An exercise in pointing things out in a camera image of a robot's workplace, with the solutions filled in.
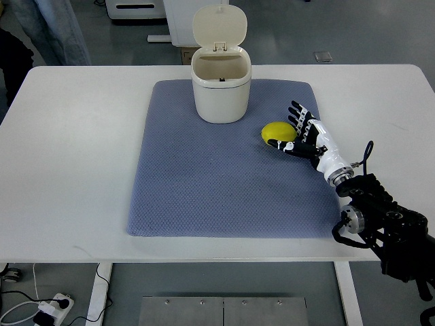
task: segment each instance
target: trash bin lid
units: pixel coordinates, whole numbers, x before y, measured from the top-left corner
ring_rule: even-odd
[[[242,9],[234,5],[208,5],[193,18],[193,35],[203,48],[215,48],[215,43],[238,46],[246,37],[247,19]]]

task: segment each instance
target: power strip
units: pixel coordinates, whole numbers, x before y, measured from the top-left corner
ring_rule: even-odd
[[[60,326],[73,305],[74,300],[68,295],[57,293],[50,303],[41,302],[38,305],[39,312],[33,317],[35,326]]]

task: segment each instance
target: yellow ball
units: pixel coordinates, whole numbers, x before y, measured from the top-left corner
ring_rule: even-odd
[[[271,122],[261,130],[261,137],[266,142],[269,139],[278,141],[294,141],[296,138],[296,130],[291,124],[282,121]]]

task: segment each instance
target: caster wheel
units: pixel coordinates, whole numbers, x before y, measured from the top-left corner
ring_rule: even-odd
[[[22,277],[22,272],[18,268],[8,268],[6,274],[2,277],[5,282],[18,282]]]

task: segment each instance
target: robotic arm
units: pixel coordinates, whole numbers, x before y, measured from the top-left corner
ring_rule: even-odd
[[[294,142],[269,139],[268,144],[287,154],[308,158],[313,168],[324,174],[325,180],[340,197],[351,202],[341,209],[341,220],[332,230],[334,239],[357,248],[371,249],[381,260],[382,273],[408,282],[415,280],[420,297],[430,301],[428,284],[435,287],[435,239],[428,235],[428,220],[393,201],[373,174],[366,172],[366,160],[372,149],[369,142],[360,163],[349,164],[339,154],[338,146],[325,126],[310,111],[292,101],[290,124],[296,129]],[[354,177],[353,167],[364,165],[364,174]],[[341,235],[358,234],[363,242]],[[431,325],[435,307],[425,310],[420,321]]]

